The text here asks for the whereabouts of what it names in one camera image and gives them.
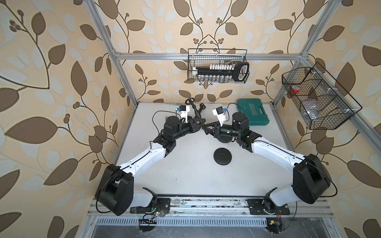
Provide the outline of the black mic stand rod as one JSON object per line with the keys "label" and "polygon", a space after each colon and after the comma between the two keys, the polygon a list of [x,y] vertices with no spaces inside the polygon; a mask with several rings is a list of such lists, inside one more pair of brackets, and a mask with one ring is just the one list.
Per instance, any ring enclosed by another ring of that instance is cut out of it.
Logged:
{"label": "black mic stand rod", "polygon": [[195,117],[196,118],[201,118],[201,115],[200,115],[200,112],[198,111],[196,105],[195,105],[195,98],[188,98],[186,101],[185,101],[185,104],[186,105],[191,105],[191,107],[193,108],[194,110],[194,113],[195,113]]}

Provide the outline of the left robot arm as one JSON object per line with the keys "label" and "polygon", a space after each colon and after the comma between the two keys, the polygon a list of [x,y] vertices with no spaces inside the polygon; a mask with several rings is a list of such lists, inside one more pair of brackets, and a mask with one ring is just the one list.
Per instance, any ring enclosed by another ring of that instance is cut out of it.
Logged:
{"label": "left robot arm", "polygon": [[198,132],[204,124],[205,119],[202,118],[183,121],[176,116],[168,117],[149,148],[120,166],[111,164],[106,168],[95,194],[96,203],[101,203],[117,216],[129,208],[142,209],[147,214],[156,211],[157,194],[146,187],[134,189],[136,180],[171,153],[177,139]]}

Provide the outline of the black round base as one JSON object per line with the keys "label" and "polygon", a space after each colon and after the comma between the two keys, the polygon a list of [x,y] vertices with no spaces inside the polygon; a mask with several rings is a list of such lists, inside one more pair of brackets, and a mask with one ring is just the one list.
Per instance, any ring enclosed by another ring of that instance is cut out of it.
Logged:
{"label": "black round base", "polygon": [[233,140],[233,137],[227,136],[227,135],[221,135],[218,138],[218,141],[220,141],[221,143],[230,143],[230,142],[232,142],[232,140]]}
{"label": "black round base", "polygon": [[232,154],[226,148],[218,148],[213,154],[213,158],[218,165],[226,166],[232,161]]}

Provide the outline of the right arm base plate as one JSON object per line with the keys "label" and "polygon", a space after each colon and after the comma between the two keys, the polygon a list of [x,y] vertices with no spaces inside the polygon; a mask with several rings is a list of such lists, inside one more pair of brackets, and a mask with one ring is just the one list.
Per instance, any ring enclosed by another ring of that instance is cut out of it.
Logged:
{"label": "right arm base plate", "polygon": [[251,215],[290,215],[288,205],[276,206],[271,200],[251,198],[246,200]]}

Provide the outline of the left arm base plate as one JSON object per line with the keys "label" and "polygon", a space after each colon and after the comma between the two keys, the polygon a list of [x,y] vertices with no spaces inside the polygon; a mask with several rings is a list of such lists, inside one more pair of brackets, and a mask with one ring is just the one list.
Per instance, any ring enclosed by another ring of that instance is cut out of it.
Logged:
{"label": "left arm base plate", "polygon": [[171,199],[161,198],[152,190],[143,187],[134,191],[133,202],[129,209],[131,214],[155,214],[165,216],[170,211]]}

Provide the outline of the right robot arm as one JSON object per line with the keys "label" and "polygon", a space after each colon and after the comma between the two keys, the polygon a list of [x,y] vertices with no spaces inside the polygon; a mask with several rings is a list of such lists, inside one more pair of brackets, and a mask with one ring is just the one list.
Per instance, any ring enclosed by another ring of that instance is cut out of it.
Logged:
{"label": "right robot arm", "polygon": [[264,196],[264,203],[276,207],[298,201],[313,204],[333,185],[329,173],[316,155],[298,154],[270,142],[250,130],[248,119],[243,113],[234,113],[232,119],[231,125],[209,123],[203,126],[203,130],[217,139],[235,139],[241,148],[271,160],[292,176],[291,184],[268,192]]}

